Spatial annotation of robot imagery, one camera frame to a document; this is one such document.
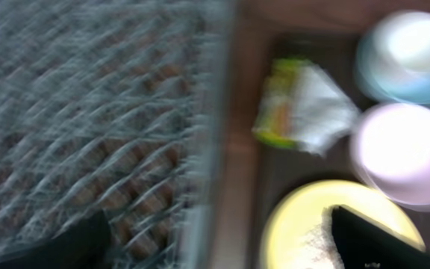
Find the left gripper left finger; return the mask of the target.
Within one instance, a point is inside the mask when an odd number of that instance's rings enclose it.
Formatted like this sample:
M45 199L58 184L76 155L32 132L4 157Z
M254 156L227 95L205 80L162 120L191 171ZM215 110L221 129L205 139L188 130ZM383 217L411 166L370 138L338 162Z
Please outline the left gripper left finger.
M103 211L58 236L0 261L0 269L107 269L111 230Z

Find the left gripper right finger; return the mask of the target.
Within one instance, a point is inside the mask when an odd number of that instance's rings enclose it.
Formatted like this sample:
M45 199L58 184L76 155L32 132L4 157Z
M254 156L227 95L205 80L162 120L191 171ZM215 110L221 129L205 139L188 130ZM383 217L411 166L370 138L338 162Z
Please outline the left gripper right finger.
M430 269L430 255L344 207L331 210L331 234L345 269Z

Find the white tissue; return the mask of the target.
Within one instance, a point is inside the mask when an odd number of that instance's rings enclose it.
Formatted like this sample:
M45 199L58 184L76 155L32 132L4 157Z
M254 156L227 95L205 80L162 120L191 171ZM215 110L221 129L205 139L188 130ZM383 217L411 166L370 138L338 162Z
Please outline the white tissue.
M325 155L351 132L361 110L316 64L303 64L293 85L290 137L299 150Z

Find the green yellow snack wrapper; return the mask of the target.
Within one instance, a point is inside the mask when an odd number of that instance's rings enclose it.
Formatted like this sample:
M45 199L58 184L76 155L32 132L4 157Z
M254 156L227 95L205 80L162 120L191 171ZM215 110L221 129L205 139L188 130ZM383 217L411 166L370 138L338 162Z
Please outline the green yellow snack wrapper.
M293 89L298 80L304 59L276 58L264 79L258 115L252 127L257 140L269 146L291 149L296 146L292 138Z

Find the light blue bowl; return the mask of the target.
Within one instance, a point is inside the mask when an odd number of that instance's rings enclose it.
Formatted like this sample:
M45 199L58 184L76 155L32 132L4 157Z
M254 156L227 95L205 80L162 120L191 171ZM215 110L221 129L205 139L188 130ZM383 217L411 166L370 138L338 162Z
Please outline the light blue bowl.
M430 108L430 70L409 69L381 49L380 23L362 37L355 53L355 80L363 94L378 102L403 102Z

